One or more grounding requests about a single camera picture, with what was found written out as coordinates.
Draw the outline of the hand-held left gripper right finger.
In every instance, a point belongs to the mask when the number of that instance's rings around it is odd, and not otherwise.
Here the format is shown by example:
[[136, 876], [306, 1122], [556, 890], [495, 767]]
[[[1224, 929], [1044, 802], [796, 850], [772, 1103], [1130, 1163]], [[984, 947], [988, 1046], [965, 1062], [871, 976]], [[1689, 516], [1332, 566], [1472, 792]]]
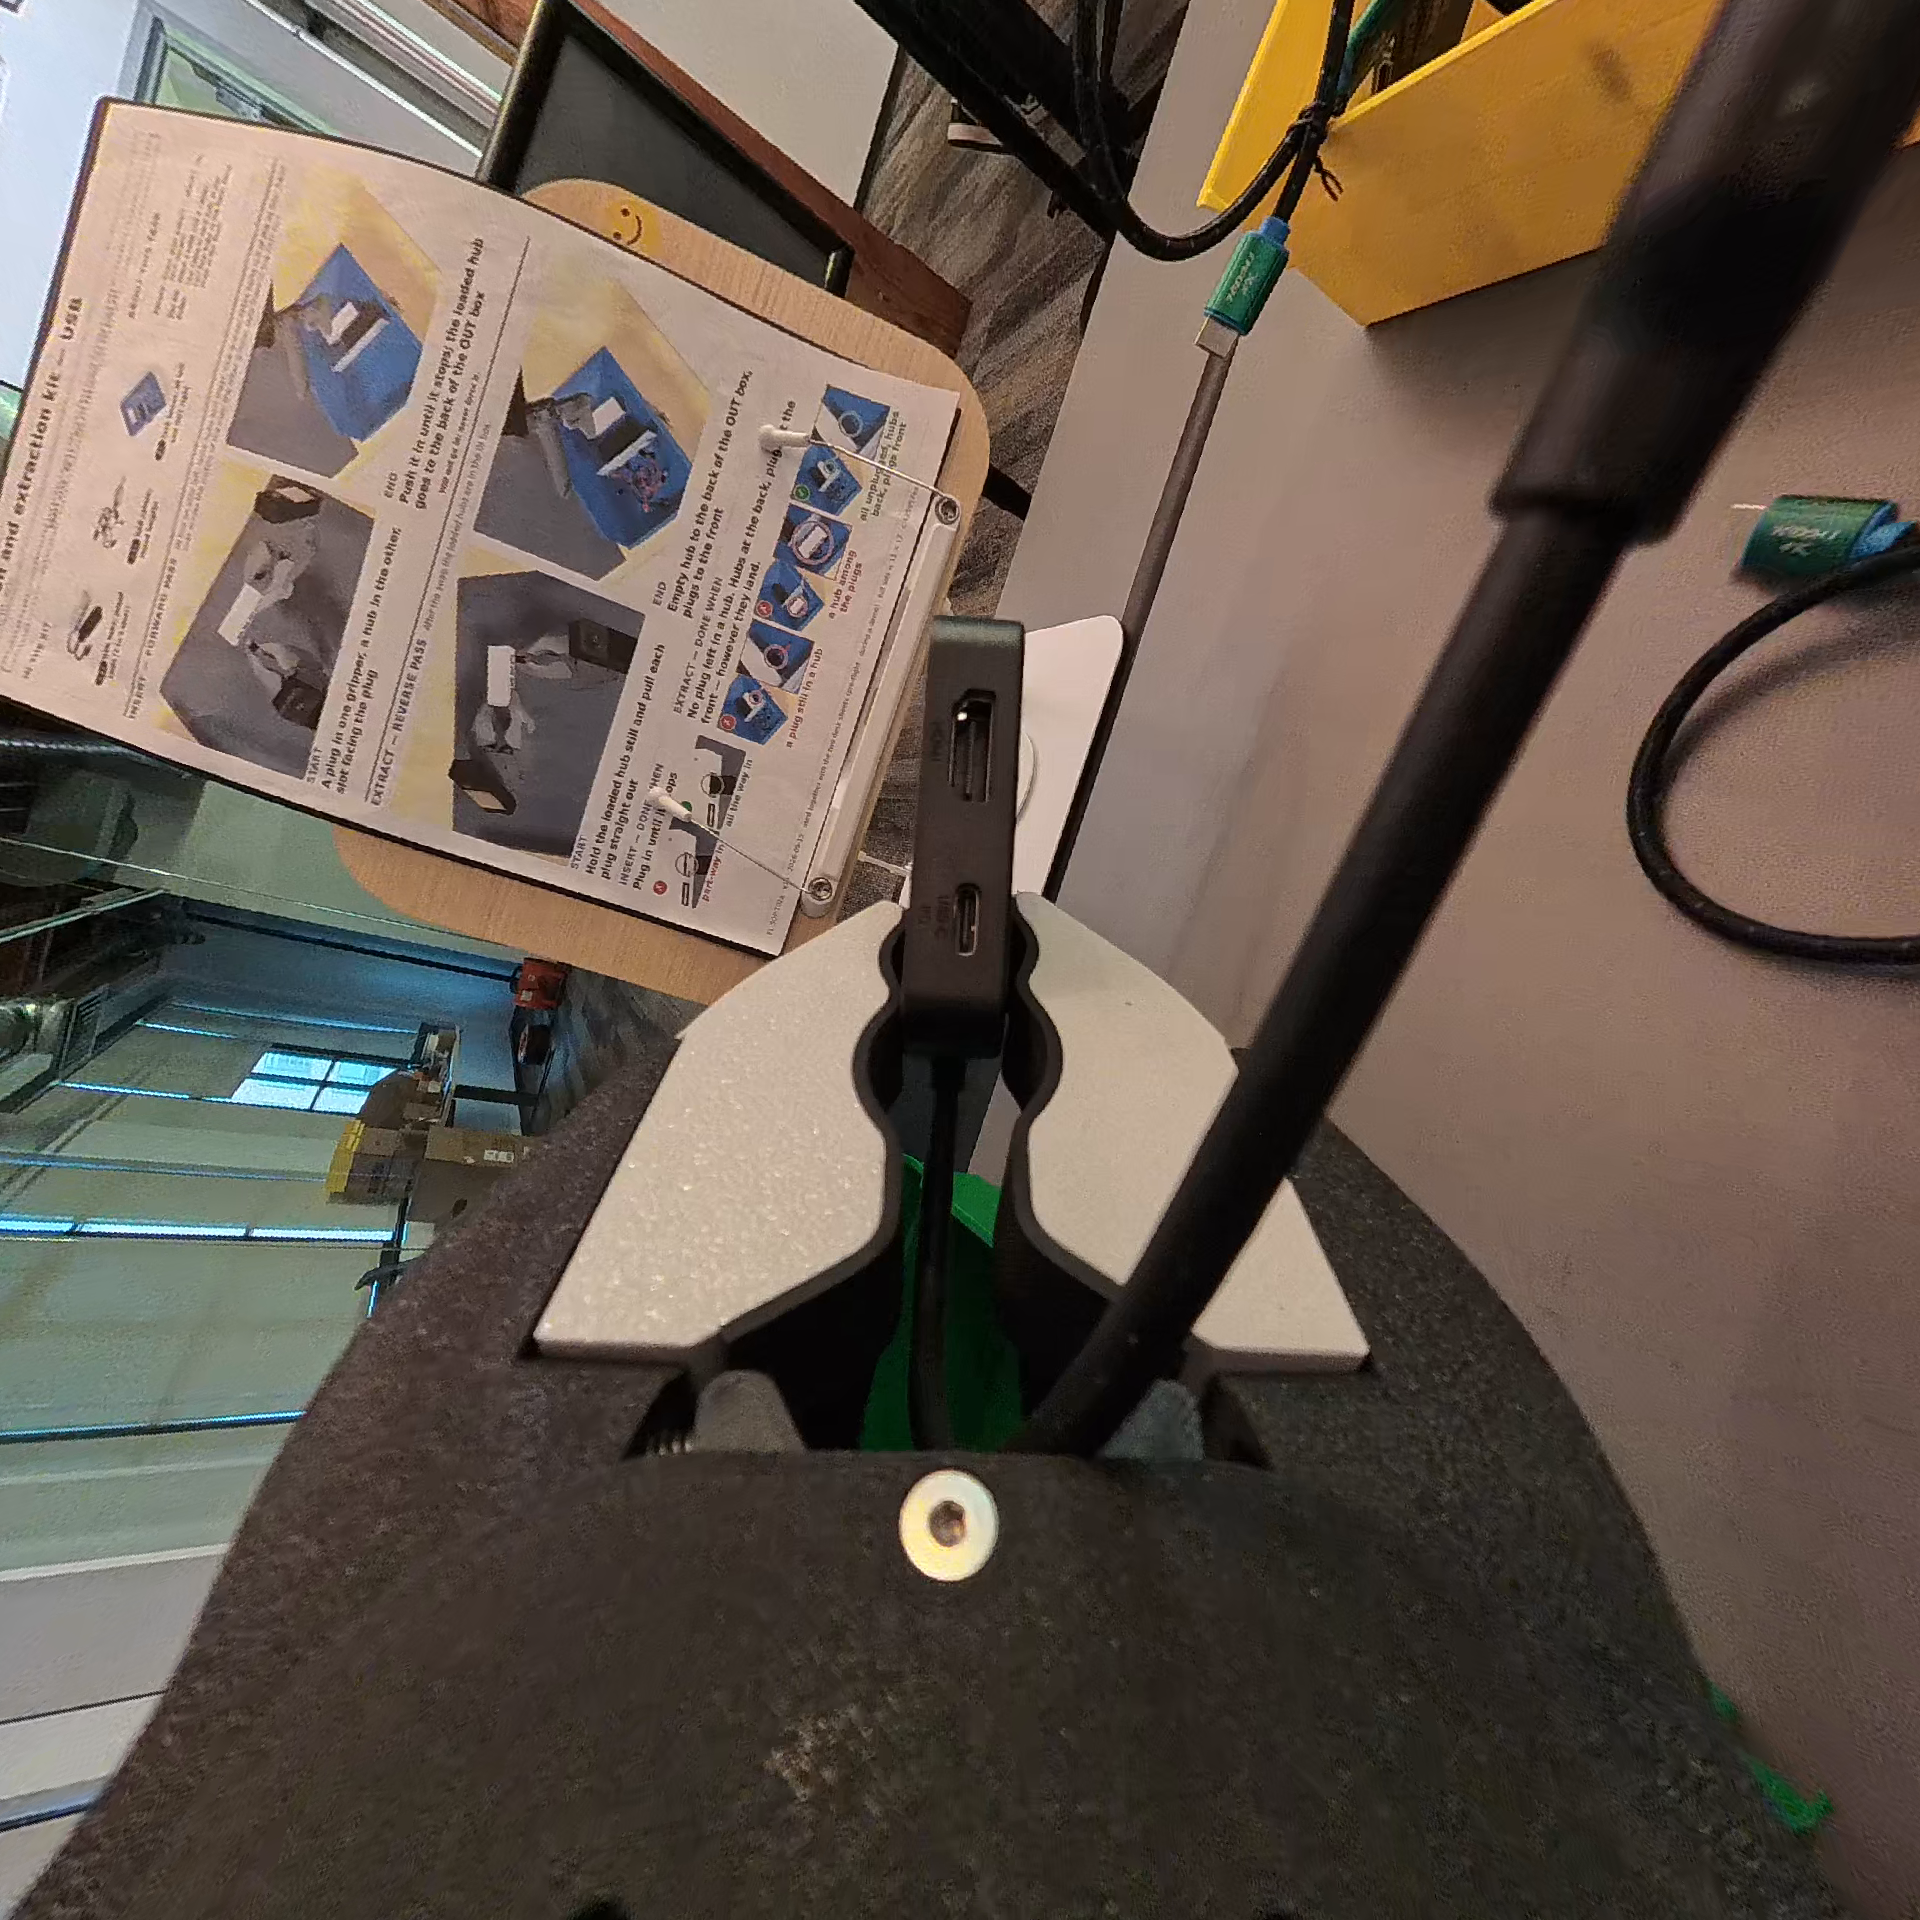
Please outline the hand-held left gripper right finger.
[[[1118, 1302], [1236, 1063], [1138, 960], [1041, 896], [1014, 900], [1005, 1030], [1005, 1326], [1025, 1371], [1063, 1371]], [[1186, 1371], [1352, 1371], [1368, 1342], [1285, 1184], [1183, 1347]]]

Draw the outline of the thin braided cable green plugs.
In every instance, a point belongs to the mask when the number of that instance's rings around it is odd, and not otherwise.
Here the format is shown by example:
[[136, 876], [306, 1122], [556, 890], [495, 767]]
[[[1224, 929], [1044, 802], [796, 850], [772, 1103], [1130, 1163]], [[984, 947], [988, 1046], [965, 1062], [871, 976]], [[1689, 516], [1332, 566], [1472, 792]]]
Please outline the thin braided cable green plugs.
[[1120, 185], [1120, 152], [1108, 127], [1106, 91], [1113, 66], [1113, 6], [1072, 6], [1072, 102], [1081, 147], [1094, 190], [1094, 203], [1118, 241], [1141, 256], [1178, 263], [1213, 252], [1228, 238], [1232, 256], [1207, 303], [1197, 344], [1232, 356], [1263, 313], [1288, 263], [1288, 217], [1310, 179], [1318, 179], [1330, 199], [1340, 183], [1320, 160], [1332, 123], [1366, 71], [1373, 49], [1401, 6], [1332, 3], [1327, 41], [1310, 102], [1286, 123], [1278, 148], [1257, 168], [1255, 179], [1213, 220], [1189, 232], [1152, 227]]

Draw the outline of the black square hub lead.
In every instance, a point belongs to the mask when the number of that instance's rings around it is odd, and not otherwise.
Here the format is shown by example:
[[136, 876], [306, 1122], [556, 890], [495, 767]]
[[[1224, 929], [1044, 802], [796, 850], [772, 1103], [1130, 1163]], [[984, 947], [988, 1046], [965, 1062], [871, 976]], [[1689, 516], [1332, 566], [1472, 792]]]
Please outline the black square hub lead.
[[1009, 1452], [1100, 1452], [1181, 1355], [1373, 1035], [1622, 556], [1681, 516], [1914, 91], [1914, 6], [1719, 8], [1494, 486], [1494, 548], [1238, 1079], [1118, 1303]]

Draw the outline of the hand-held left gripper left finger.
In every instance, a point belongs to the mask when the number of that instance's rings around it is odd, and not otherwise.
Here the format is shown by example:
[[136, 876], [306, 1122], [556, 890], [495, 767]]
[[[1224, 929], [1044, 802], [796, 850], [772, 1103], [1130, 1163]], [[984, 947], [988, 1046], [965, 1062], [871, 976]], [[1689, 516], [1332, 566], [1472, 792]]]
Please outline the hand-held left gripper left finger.
[[720, 1363], [882, 1258], [903, 1151], [897, 910], [861, 910], [704, 1009], [536, 1326], [546, 1359]]

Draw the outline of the cardboard boxes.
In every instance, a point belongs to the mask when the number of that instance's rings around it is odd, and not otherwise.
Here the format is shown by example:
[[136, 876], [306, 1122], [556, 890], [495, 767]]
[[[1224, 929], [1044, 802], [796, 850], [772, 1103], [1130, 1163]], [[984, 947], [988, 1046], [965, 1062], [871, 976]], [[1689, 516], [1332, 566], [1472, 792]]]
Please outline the cardboard boxes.
[[457, 1027], [420, 1024], [409, 1062], [372, 1083], [332, 1152], [332, 1206], [397, 1206], [433, 1231], [465, 1214], [488, 1175], [479, 1134], [452, 1121]]

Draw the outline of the yellow plastic bin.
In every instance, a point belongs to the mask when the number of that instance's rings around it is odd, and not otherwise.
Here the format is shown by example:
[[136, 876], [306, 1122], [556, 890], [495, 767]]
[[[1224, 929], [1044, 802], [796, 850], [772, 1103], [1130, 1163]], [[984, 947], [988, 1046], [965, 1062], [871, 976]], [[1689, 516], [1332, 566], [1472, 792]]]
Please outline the yellow plastic bin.
[[1327, 135], [1340, 183], [1292, 214], [1288, 268], [1370, 328], [1588, 255], [1717, 14], [1710, 3], [1535, 3]]

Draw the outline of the printed instruction sheet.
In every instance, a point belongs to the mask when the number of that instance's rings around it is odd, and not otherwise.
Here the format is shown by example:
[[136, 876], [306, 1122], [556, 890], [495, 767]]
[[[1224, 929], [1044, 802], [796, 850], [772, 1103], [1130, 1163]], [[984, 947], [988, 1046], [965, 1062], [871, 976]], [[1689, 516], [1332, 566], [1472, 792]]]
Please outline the printed instruction sheet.
[[766, 962], [873, 806], [975, 416], [789, 272], [100, 102], [4, 467], [4, 700]]

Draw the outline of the braided hdmi cable green plugs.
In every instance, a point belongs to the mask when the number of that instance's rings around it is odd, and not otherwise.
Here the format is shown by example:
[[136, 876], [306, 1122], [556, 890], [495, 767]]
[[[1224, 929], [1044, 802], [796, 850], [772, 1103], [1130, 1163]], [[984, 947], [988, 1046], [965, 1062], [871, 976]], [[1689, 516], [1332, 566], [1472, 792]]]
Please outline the braided hdmi cable green plugs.
[[1649, 890], [1725, 947], [1834, 971], [1914, 971], [1914, 936], [1840, 936], [1782, 929], [1708, 896], [1677, 864], [1663, 825], [1677, 744], [1717, 684], [1764, 640], [1842, 598], [1914, 579], [1914, 519], [1874, 496], [1776, 496], [1737, 551], [1737, 572], [1776, 595], [1717, 639], [1668, 688], [1626, 769], [1622, 827]]

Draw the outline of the white stand base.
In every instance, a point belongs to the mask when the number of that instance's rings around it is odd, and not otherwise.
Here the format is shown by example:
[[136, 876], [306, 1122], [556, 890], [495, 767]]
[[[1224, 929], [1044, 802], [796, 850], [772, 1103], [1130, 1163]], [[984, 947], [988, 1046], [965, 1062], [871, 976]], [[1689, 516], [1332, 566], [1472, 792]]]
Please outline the white stand base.
[[1087, 615], [1023, 634], [1014, 891], [1041, 895], [1113, 690], [1121, 627]]

